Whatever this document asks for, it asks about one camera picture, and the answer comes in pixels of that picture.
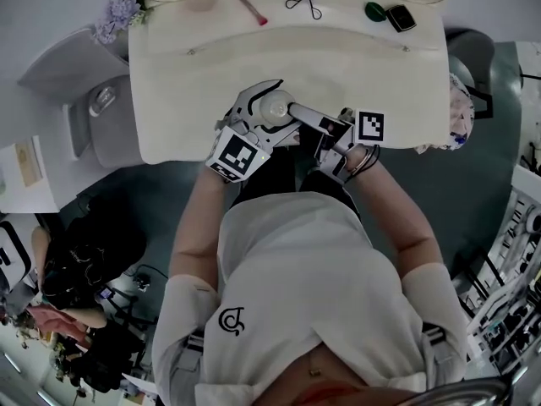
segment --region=shelf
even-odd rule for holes
[[[504,375],[504,374],[508,373],[509,371],[511,371],[512,368],[513,368],[515,365],[517,365],[517,364],[519,363],[519,361],[522,359],[522,356],[524,356],[524,355],[526,354],[526,352],[528,352],[530,349],[532,349],[532,348],[538,346],[539,343],[540,343],[540,341],[541,341],[541,337],[536,338],[536,339],[532,342],[532,344],[530,344],[530,345],[526,348],[526,350],[524,350],[524,352],[522,352],[522,353],[518,356],[518,358],[516,358],[513,362],[511,362],[511,363],[510,363],[510,364],[509,364],[509,365],[501,372],[501,374]]]
[[[535,311],[535,308],[530,309],[530,311],[522,318],[520,323],[516,325],[515,329],[511,331],[511,333],[505,338],[505,340],[500,344],[500,346],[498,346],[495,349],[495,351],[490,356],[496,355],[498,352],[500,352],[504,348],[504,346],[509,342],[509,340],[513,338],[513,336],[518,332],[518,330],[524,326],[524,324],[530,318],[530,316],[533,314],[534,311]]]

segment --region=person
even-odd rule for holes
[[[52,246],[52,240],[45,228],[36,227],[32,232],[32,249],[36,258],[36,271],[38,288],[43,292],[43,285],[46,277],[51,273],[54,275],[54,259],[53,251],[56,249]],[[55,305],[54,295],[49,298],[48,294],[44,294],[43,302],[50,304],[57,310],[73,317],[76,321],[85,324],[88,327],[95,329],[103,328],[107,324],[107,317],[103,308],[90,296],[85,296],[82,302],[78,302],[78,308],[63,308],[63,304]]]
[[[146,237],[122,200],[95,198],[88,209],[54,239],[35,228],[31,242],[43,303],[99,329],[107,316],[95,294],[143,256]]]
[[[280,149],[225,216],[221,177],[195,182],[152,346],[163,403],[390,406],[460,381],[466,320],[421,210],[380,162],[352,179],[395,267],[341,185],[315,171],[295,192]]]

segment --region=person in background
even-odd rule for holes
[[[12,317],[11,324],[17,329],[15,337],[20,340],[20,345],[23,349],[28,349],[29,340],[38,340],[40,339],[40,334],[36,329],[36,324],[34,319],[28,314],[28,312],[23,312],[16,317]]]
[[[38,288],[41,292],[43,291],[43,284],[49,273],[52,275],[55,274],[53,271],[55,265],[53,260],[55,257],[57,260],[60,259],[63,261],[63,258],[58,256],[57,253],[66,253],[66,258],[70,257],[68,251],[57,250],[60,245],[50,250],[51,242],[51,237],[45,228],[36,227],[34,229],[32,233],[32,249],[36,258]],[[52,301],[49,301],[47,297],[44,297],[43,301],[45,304],[53,305],[56,308],[56,305]],[[103,308],[97,304],[92,296],[87,297],[85,302],[79,303],[79,308],[57,308],[57,310],[62,311],[91,328],[103,328],[107,324],[107,317]]]
[[[349,151],[347,169],[366,155]],[[224,181],[201,170],[153,342],[165,405],[391,406],[463,378],[466,321],[429,222],[379,162],[352,187],[396,265],[341,185],[316,171],[295,192],[289,151],[225,216]]]

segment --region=white table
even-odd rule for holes
[[[299,103],[331,116],[344,107],[384,112],[385,147],[446,143],[449,70],[435,10],[408,3],[418,26],[397,33],[388,22],[369,21],[363,8],[398,0],[315,0],[320,21],[307,3],[288,10],[286,0],[250,1],[269,19],[264,28],[238,0],[216,0],[207,12],[186,0],[156,8],[147,25],[130,30],[146,162],[205,159],[214,123],[238,92],[270,79],[284,79],[282,88]]]

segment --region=wall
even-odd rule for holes
[[[517,165],[513,172],[511,185],[516,190],[541,204],[541,177],[537,174]]]
[[[18,199],[3,206],[5,211],[58,211],[111,172],[98,163],[91,149],[81,160],[73,160],[60,107],[16,85],[31,62],[51,44],[97,20],[106,1],[0,0],[4,14],[0,17],[0,149],[39,135],[46,168],[44,180],[33,188],[21,189]]]
[[[76,397],[76,388],[69,383],[67,378],[64,382],[56,379],[56,371],[49,363],[51,350],[37,341],[28,341],[29,348],[23,349],[20,340],[15,337],[15,333],[16,330],[12,326],[0,326],[0,392],[7,389],[5,383],[3,385],[2,377],[13,369],[13,366],[3,357],[3,354],[6,353],[22,371],[22,380],[19,381],[21,389],[26,391],[29,391],[29,387],[32,387],[32,391],[40,389],[53,398],[58,406],[72,406]],[[96,404],[117,406],[121,395],[120,391],[110,391],[107,394],[97,392]],[[88,396],[77,398],[75,406],[92,406],[92,404],[92,396]],[[29,406],[29,404],[20,403],[19,406]]]
[[[541,43],[518,42],[516,52],[524,74],[541,76]],[[523,83],[519,153],[531,161],[532,149],[529,142],[537,143],[541,138],[541,81],[523,79]]]
[[[38,386],[27,381],[0,355],[0,404],[2,406],[46,406],[37,395]]]
[[[45,173],[38,137],[33,137],[33,141],[36,147],[36,158],[43,177],[29,187],[25,186],[15,147],[9,145],[0,149],[0,168],[6,184],[5,191],[0,195],[1,212],[25,214],[57,211],[57,204],[52,196],[51,186]]]
[[[480,30],[497,42],[541,41],[541,0],[447,0],[445,27]]]

